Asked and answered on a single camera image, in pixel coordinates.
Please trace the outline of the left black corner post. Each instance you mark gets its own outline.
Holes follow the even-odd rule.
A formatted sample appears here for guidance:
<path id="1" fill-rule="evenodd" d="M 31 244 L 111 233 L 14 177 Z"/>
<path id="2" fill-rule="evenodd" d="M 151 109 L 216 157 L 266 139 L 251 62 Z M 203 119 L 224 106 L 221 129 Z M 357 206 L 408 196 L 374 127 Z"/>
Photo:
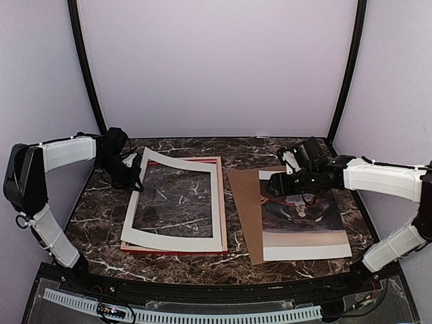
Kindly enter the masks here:
<path id="1" fill-rule="evenodd" d="M 67 6 L 80 70 L 88 95 L 88 100 L 90 102 L 90 107 L 92 109 L 92 114 L 94 120 L 96 121 L 99 133 L 105 134 L 107 132 L 107 125 L 102 114 L 101 106 L 99 104 L 95 84 L 92 77 L 92 72 L 90 70 L 90 64 L 84 44 L 84 34 L 80 21 L 78 2 L 76 0 L 67 0 Z"/>

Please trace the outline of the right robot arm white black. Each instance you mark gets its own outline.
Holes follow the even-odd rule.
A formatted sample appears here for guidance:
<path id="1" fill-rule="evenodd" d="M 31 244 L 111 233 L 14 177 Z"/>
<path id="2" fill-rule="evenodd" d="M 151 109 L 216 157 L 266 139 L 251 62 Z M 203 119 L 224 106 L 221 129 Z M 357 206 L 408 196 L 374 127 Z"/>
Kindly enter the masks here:
<path id="1" fill-rule="evenodd" d="M 275 196 L 317 194 L 327 189 L 366 190 L 418 203 L 416 216 L 386 239 L 372 245 L 350 268 L 345 288 L 360 292 L 388 264 L 431 243 L 431 166 L 398 165 L 366 157 L 338 155 L 329 160 L 316 138 L 277 152 L 284 172 L 270 176 L 267 190 Z"/>

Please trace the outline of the black corner post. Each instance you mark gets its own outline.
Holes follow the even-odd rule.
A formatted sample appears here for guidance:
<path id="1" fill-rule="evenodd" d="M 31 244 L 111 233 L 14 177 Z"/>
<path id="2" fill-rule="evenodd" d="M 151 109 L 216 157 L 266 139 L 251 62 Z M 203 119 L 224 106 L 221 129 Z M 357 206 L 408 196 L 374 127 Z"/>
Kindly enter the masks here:
<path id="1" fill-rule="evenodd" d="M 92 72 L 90 70 L 90 64 L 84 44 L 84 34 L 80 21 L 78 2 L 76 0 L 67 0 L 67 6 L 80 70 L 88 95 L 88 100 L 90 102 L 90 107 L 92 109 L 92 114 L 94 120 L 96 121 L 99 133 L 105 134 L 107 132 L 107 125 L 102 114 L 101 106 L 99 104 L 95 84 L 92 77 Z"/>
<path id="2" fill-rule="evenodd" d="M 346 102 L 348 100 L 348 94 L 350 92 L 352 79 L 354 77 L 354 71 L 356 67 L 358 52 L 360 49 L 360 42 L 362 39 L 363 27 L 365 23 L 366 10 L 367 0 L 358 0 L 356 6 L 356 15 L 354 19 L 354 27 L 352 31 L 352 39 L 350 42 L 344 77 L 335 106 L 335 111 L 331 120 L 330 128 L 327 133 L 327 140 L 332 144 L 334 143 L 342 121 L 342 116 L 344 113 Z"/>

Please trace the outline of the dark flower photo print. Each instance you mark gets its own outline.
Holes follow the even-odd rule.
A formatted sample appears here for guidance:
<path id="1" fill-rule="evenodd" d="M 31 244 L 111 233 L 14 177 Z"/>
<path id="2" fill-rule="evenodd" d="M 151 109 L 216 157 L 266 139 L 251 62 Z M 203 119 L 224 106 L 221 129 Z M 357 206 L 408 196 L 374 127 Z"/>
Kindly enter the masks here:
<path id="1" fill-rule="evenodd" d="M 305 261 L 352 256 L 348 235 L 331 190 L 274 196 L 275 171 L 259 171 L 264 261 Z"/>

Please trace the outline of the brown cardboard backing board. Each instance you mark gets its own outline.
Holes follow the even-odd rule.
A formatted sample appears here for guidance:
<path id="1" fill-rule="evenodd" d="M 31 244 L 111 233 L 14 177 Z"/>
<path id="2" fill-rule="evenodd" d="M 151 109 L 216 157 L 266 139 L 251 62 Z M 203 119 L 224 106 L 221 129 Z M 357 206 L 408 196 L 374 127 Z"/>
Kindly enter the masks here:
<path id="1" fill-rule="evenodd" d="M 250 262 L 252 265 L 260 265 L 264 263 L 264 260 L 259 170 L 229 171 L 227 177 L 234 196 Z"/>

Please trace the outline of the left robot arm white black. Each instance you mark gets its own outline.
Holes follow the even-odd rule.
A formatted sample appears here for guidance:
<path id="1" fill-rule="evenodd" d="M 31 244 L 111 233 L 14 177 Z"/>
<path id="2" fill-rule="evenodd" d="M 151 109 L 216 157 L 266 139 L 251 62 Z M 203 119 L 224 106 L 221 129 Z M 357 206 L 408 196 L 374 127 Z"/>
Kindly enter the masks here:
<path id="1" fill-rule="evenodd" d="M 36 144 L 19 143 L 10 152 L 3 193 L 18 212 L 16 224 L 23 230 L 30 228 L 42 249 L 62 267 L 73 269 L 68 281 L 81 294 L 90 294 L 95 289 L 95 279 L 79 268 L 86 265 L 86 260 L 53 216 L 46 174 L 78 162 L 94 161 L 97 168 L 110 176 L 114 188 L 142 192 L 136 151 L 130 148 L 123 152 L 130 145 L 121 128 L 109 128 L 104 135 L 79 132 Z"/>

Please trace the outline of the clear acrylic sheet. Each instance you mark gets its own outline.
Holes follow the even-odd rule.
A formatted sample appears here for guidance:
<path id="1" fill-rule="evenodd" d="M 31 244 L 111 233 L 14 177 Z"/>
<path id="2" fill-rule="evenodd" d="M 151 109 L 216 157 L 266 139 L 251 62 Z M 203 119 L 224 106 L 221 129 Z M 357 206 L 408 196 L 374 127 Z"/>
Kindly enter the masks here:
<path id="1" fill-rule="evenodd" d="M 207 172 L 148 164 L 135 230 L 181 238 L 211 238 L 211 177 Z"/>

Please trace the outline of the right black corner post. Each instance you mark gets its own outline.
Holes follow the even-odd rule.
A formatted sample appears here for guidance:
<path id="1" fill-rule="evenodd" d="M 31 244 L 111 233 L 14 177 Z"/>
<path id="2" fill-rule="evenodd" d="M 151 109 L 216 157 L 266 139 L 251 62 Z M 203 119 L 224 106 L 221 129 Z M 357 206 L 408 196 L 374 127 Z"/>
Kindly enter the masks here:
<path id="1" fill-rule="evenodd" d="M 342 121 L 342 116 L 344 113 L 346 102 L 348 100 L 348 94 L 350 92 L 352 79 L 354 77 L 354 71 L 356 67 L 358 52 L 360 49 L 360 42 L 362 39 L 363 27 L 365 23 L 366 10 L 367 0 L 358 0 L 356 6 L 356 15 L 354 19 L 354 27 L 352 31 L 352 39 L 350 42 L 344 77 L 335 106 L 335 111 L 331 120 L 330 128 L 327 133 L 327 140 L 332 144 L 334 143 Z"/>

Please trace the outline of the black front table rail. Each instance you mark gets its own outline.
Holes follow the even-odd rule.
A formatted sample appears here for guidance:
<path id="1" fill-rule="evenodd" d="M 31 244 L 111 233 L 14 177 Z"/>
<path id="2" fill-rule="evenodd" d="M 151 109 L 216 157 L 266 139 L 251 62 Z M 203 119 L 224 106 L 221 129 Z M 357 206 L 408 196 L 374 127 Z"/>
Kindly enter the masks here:
<path id="1" fill-rule="evenodd" d="M 246 253 L 225 256 L 151 256 L 92 254 L 91 296 L 106 294 L 142 304 L 174 302 L 301 302 L 340 301 L 350 294 L 372 291 L 400 270 L 398 263 L 360 279 L 349 272 L 349 259 L 283 261 L 252 265 Z"/>

